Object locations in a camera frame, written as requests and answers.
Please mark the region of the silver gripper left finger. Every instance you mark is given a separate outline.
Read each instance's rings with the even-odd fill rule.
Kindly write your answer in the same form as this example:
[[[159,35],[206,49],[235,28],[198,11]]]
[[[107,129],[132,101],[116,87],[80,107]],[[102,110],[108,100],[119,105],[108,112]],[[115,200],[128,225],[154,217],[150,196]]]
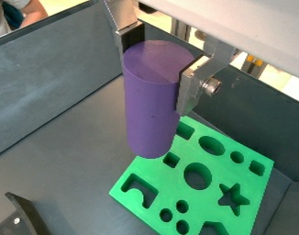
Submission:
[[[131,46],[144,41],[144,24],[138,19],[131,0],[100,1],[112,26],[114,40],[119,49],[119,55],[123,56]]]

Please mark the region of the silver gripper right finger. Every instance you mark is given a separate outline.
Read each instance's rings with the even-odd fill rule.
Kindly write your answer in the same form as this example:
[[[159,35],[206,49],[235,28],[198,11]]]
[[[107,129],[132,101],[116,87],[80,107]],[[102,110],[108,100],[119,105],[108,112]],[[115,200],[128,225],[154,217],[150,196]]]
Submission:
[[[215,78],[231,63],[235,47],[212,36],[206,36],[204,54],[180,73],[176,112],[184,116],[199,104],[202,94],[214,96],[222,82]]]

